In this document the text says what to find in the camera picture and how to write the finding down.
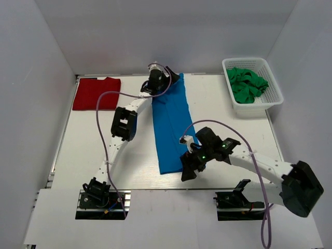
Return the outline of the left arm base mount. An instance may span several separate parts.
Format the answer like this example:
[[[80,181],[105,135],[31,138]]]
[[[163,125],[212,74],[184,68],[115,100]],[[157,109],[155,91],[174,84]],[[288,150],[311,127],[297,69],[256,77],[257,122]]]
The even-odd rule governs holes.
[[[76,220],[125,220],[129,212],[131,191],[111,190],[106,182],[93,178],[82,185]]]

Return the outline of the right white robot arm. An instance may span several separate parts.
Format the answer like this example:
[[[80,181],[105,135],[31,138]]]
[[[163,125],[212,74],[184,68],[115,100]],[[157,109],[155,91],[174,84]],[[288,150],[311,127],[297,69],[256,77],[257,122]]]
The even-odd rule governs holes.
[[[303,161],[282,162],[252,153],[237,140],[222,140],[208,127],[199,130],[195,137],[198,144],[189,135],[179,140],[187,146],[180,157],[183,182],[195,179],[196,173],[202,172],[212,160],[244,168],[268,180],[261,185],[243,179],[233,190],[217,192],[214,199],[220,209],[249,209],[252,203],[267,201],[284,206],[299,217],[307,217],[324,192],[311,167]]]

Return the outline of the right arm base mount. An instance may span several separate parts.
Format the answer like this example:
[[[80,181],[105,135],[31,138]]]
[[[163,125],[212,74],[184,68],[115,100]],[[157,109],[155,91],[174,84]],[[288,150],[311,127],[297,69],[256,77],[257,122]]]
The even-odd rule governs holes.
[[[233,190],[215,193],[213,199],[216,203],[218,221],[263,220],[265,204],[261,201],[250,202],[242,193],[250,182],[250,179],[244,179]]]

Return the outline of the blue t shirt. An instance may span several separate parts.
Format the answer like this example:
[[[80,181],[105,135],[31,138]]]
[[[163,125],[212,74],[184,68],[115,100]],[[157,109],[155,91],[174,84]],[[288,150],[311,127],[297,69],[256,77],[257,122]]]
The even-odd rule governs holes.
[[[153,99],[152,110],[159,172],[181,172],[183,167],[180,156],[187,151],[187,147],[180,144],[179,139],[184,132],[187,135],[195,135],[194,127],[189,127],[192,119],[186,99],[183,73],[180,73],[179,80],[164,95]]]

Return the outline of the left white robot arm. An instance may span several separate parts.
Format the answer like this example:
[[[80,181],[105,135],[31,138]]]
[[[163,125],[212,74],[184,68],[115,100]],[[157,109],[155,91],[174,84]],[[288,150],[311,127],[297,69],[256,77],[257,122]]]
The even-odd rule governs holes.
[[[135,137],[139,114],[151,106],[153,98],[164,95],[180,78],[168,66],[157,62],[149,64],[148,69],[149,78],[142,84],[139,95],[106,91],[99,96],[96,103],[96,125],[104,147],[105,161],[95,178],[102,184],[111,185],[115,191],[118,189],[112,181],[111,170],[115,168],[124,148]],[[99,109],[101,100],[111,94],[127,96],[133,98],[133,101],[125,107],[116,108],[110,129],[110,143],[107,145],[99,122]]]

